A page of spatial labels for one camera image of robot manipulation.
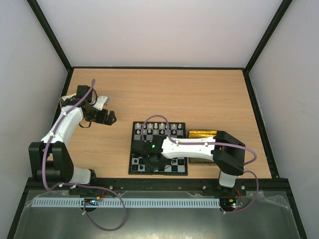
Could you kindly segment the dark floral metal tin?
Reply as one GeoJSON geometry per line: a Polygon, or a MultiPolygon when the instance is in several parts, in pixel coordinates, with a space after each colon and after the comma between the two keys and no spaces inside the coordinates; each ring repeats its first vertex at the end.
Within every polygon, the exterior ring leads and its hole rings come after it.
{"type": "MultiPolygon", "coordinates": [[[[191,129],[188,131],[188,138],[205,138],[210,136],[216,136],[217,131],[216,130],[203,130],[203,129],[191,129]]],[[[188,163],[190,165],[201,165],[201,166],[213,166],[216,165],[216,163],[209,159],[203,159],[203,158],[194,158],[190,157],[188,158],[188,163]]]]}

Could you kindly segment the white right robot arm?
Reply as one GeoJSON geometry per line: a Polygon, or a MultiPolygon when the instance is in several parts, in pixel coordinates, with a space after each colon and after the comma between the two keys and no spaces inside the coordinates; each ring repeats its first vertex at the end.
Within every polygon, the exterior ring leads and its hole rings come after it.
{"type": "Polygon", "coordinates": [[[163,169],[180,157],[212,161],[220,169],[217,189],[223,195],[235,189],[237,177],[244,173],[245,144],[224,131],[202,138],[155,135],[152,141],[134,140],[131,152],[142,158],[147,172],[163,169]]]}

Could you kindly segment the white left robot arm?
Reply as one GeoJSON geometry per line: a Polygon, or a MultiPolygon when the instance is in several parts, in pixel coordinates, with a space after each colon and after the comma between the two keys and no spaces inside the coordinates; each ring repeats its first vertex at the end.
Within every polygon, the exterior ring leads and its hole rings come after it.
{"type": "Polygon", "coordinates": [[[93,86],[79,85],[74,94],[60,98],[60,115],[50,131],[28,148],[32,177],[44,185],[88,185],[95,177],[92,169],[76,167],[67,146],[76,129],[85,120],[89,124],[112,125],[116,122],[114,111],[105,109],[107,96],[98,96],[93,86]]]}

